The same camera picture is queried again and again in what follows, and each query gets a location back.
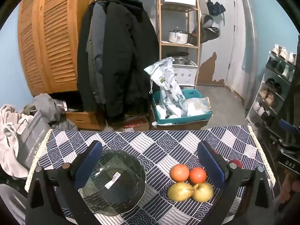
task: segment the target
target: glass bowl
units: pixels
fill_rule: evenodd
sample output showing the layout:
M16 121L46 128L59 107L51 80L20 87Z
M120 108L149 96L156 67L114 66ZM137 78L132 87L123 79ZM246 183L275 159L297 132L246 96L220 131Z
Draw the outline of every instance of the glass bowl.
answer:
M135 156L105 150L79 193L93 212L116 216L132 210L145 189L146 173Z

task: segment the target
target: tablecloth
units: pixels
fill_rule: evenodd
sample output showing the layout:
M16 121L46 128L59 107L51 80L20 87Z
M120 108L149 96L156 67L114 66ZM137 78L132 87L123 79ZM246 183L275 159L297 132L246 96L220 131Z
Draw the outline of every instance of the tablecloth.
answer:
M198 224L221 194L214 188L214 195L208 202L199 203L193 199L175 202L167 197L168 188L174 183L169 171L176 164L185 164L190 169L201 167L197 157L197 145L206 140L225 160L239 159L243 168L255 169L262 166L270 187L275 178L265 154L250 126L214 127L198 131L144 132L78 132L53 129L47 133L33 161L25 189L28 191L34 169L37 165L44 169L59 168L63 163L71 163L93 140L103 145L103 150L122 149L136 156L143 165L146 176L146 192L139 204L130 212L108 217L95 214L103 225L193 225ZM235 213L244 188L240 188L230 213ZM68 209L64 214L72 217Z

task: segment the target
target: door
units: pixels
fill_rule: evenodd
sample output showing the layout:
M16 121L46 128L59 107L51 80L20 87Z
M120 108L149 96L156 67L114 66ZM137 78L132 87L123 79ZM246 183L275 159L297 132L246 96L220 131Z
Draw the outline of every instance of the door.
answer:
M53 92L76 91L77 0L40 0L40 49Z
M39 0L22 0L18 17L18 44L24 75L33 96L51 93L41 59L38 36Z
M230 66L233 38L235 31L234 0L211 0L223 4L226 11L212 16L214 27L220 29L220 36L202 44L200 52L200 68L197 84L224 86Z

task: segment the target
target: cooking pot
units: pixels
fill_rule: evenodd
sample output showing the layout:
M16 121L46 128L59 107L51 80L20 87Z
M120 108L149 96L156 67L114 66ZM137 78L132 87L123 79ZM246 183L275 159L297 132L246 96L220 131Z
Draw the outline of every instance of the cooking pot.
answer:
M167 56L174 59L173 64L188 64L189 62L188 52L170 52L167 54Z
M169 31L169 41L173 43L186 44L188 33L180 30Z

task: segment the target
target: teal plastic basket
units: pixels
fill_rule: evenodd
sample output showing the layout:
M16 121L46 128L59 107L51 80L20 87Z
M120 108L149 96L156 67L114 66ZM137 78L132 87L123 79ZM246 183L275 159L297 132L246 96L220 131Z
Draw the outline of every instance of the teal plastic basket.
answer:
M203 98L203 96L200 94L198 90L181 90L184 97L186 99L190 98ZM192 116L192 117L181 117L181 118L171 118L171 119L159 119L158 114L155 108L155 105L158 104L160 99L160 92L155 92L152 96L152 108L154 111L155 119L158 124L185 124L185 123L190 123L190 122L196 122L196 121L203 121L203 120L209 120L212 116L213 111L210 110L208 113L202 114L202 115L197 115L197 116Z

